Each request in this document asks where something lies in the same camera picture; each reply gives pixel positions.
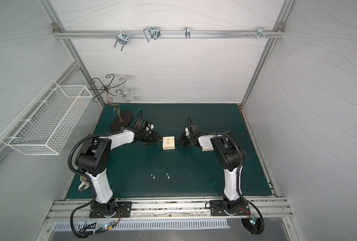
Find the cream drawer jewelry box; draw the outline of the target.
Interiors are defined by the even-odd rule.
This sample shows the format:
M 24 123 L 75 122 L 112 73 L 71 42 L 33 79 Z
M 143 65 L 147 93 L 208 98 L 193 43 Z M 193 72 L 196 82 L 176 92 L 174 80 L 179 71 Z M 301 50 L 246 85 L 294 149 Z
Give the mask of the cream drawer jewelry box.
M 212 146 L 202 146 L 201 147 L 201 150 L 203 151 L 203 152 L 207 152 L 207 151 L 213 151 L 214 149 L 213 149 L 213 147 Z

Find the small cream box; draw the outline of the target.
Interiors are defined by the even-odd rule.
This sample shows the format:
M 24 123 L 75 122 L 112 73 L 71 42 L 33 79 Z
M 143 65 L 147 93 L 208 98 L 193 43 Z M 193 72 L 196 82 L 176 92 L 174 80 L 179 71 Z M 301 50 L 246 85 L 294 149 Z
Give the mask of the small cream box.
M 175 149 L 175 139 L 174 136 L 163 137 L 162 139 L 163 150 L 174 150 Z

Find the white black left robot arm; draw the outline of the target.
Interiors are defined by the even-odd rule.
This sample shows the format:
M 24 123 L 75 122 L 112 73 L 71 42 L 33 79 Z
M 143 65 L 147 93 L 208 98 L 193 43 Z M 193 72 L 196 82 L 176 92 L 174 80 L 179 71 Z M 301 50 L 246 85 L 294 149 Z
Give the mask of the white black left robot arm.
M 92 200 L 75 208 L 70 215 L 70 225 L 73 234 L 79 239 L 86 239 L 94 234 L 104 233 L 115 227 L 121 219 L 121 209 L 116 203 L 116 197 L 110 187 L 107 177 L 107 166 L 111 150 L 131 144 L 135 141 L 151 145 L 162 140 L 154 130 L 154 125 L 139 117 L 132 127 L 121 127 L 120 130 L 106 134 L 90 134 L 72 148 L 68 157 L 68 167 L 75 173 L 84 177 L 92 192 Z M 75 213 L 89 206 L 91 211 L 100 216 L 111 218 L 117 216 L 116 222 L 111 222 L 94 231 L 88 225 L 76 230 L 74 225 Z

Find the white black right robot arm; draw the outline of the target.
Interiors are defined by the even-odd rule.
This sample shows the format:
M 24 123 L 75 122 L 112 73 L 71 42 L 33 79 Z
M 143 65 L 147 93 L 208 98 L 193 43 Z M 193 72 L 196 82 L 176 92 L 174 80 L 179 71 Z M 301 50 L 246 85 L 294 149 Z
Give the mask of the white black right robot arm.
M 247 215 L 241 222 L 245 230 L 252 235 L 264 232 L 265 222 L 260 210 L 242 195 L 241 172 L 246 152 L 232 131 L 222 133 L 202 133 L 196 122 L 186 116 L 187 126 L 179 142 L 185 147 L 196 146 L 215 152 L 219 164 L 224 170 L 225 187 L 222 200 L 211 200 L 205 207 L 212 216 Z

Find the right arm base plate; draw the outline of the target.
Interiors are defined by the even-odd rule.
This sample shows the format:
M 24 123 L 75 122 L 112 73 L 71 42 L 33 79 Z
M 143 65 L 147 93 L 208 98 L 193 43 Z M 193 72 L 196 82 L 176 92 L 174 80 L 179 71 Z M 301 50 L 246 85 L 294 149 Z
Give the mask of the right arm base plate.
M 229 202 L 227 199 L 210 200 L 205 204 L 211 216 L 249 216 L 251 215 L 248 203 L 241 199 Z

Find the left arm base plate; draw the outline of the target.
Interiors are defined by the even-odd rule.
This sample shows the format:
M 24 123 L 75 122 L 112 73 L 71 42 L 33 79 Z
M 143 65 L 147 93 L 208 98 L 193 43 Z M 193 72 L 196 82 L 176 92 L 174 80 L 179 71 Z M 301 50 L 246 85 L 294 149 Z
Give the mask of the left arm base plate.
M 128 218 L 130 217 L 132 208 L 132 202 L 120 201 L 120 202 L 110 202 L 106 204 L 93 202 L 91 204 L 91 211 L 89 218 L 100 219 L 100 218 Z

